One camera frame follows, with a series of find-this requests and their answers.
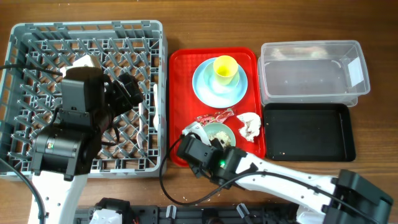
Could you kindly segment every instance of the green led light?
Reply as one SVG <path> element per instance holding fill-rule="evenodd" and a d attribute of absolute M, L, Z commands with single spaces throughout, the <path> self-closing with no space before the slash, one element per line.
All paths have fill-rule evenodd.
<path fill-rule="evenodd" d="M 225 166 L 225 161 L 224 160 L 220 161 L 220 167 L 224 167 L 224 166 Z"/>

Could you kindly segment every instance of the gray dish rack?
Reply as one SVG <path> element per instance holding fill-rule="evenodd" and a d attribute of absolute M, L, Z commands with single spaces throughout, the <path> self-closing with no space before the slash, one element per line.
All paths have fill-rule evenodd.
<path fill-rule="evenodd" d="M 73 61 L 94 55 L 111 78 L 134 75 L 145 96 L 144 116 L 138 107 L 115 118 L 120 132 L 116 147 L 100 150 L 89 177 L 131 178 L 159 175 L 166 151 L 167 39 L 159 21 L 99 21 L 17 24 L 11 30 L 5 64 L 19 63 L 58 70 Z M 2 71 L 0 104 L 0 157 L 31 177 L 30 140 L 48 124 L 62 103 L 62 78 L 36 70 L 12 68 Z M 158 85 L 158 131 L 154 85 Z M 144 122 L 146 154 L 138 153 L 139 119 Z M 104 133 L 112 141 L 114 132 Z M 17 180 L 0 167 L 0 178 Z"/>

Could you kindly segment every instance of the yellow cup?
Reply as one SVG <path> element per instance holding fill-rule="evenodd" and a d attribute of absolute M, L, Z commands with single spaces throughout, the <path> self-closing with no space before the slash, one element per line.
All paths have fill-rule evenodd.
<path fill-rule="evenodd" d="M 238 72 L 238 63 L 231 56 L 219 56 L 213 63 L 215 80 L 221 85 L 228 85 Z"/>

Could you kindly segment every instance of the wood surface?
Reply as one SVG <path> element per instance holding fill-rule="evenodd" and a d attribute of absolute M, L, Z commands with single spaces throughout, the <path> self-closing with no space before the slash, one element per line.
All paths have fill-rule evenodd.
<path fill-rule="evenodd" d="M 0 62 L 13 25 L 21 22 L 157 19 L 163 23 L 169 53 L 185 48 L 249 47 L 259 56 L 265 42 L 357 40 L 368 66 L 371 91 L 351 108 L 356 143 L 354 162 L 274 162 L 314 174 L 358 172 L 398 198 L 398 1 L 0 1 Z M 165 186 L 178 200 L 197 199 L 215 188 L 191 170 L 168 165 Z M 133 205 L 167 206 L 159 180 L 90 179 L 80 207 L 103 197 Z M 272 195 L 223 190 L 203 205 L 275 203 Z M 0 223 L 27 223 L 31 193 L 22 182 L 0 180 Z M 398 223 L 398 205 L 391 211 Z"/>

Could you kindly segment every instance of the red plastic tray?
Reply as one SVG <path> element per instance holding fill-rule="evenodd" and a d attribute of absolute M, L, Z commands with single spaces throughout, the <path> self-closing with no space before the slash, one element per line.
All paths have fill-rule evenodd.
<path fill-rule="evenodd" d="M 169 133 L 171 146 L 181 135 L 182 130 L 194 122 L 199 115 L 212 114 L 223 109 L 212 108 L 202 103 L 192 88 L 192 77 L 196 68 L 205 60 L 221 55 L 229 55 L 242 66 L 248 77 L 248 90 L 243 99 L 233 106 L 236 114 L 255 112 L 262 119 L 259 80 L 257 75 L 257 59 L 254 53 L 244 47 L 217 49 L 183 49 L 170 56 L 169 60 Z M 264 127 L 260 135 L 248 142 L 239 134 L 238 129 L 243 123 L 236 117 L 229 117 L 225 122 L 236 138 L 236 147 L 263 158 L 266 155 Z M 177 157 L 176 146 L 170 153 L 171 159 L 179 166 L 188 164 Z"/>

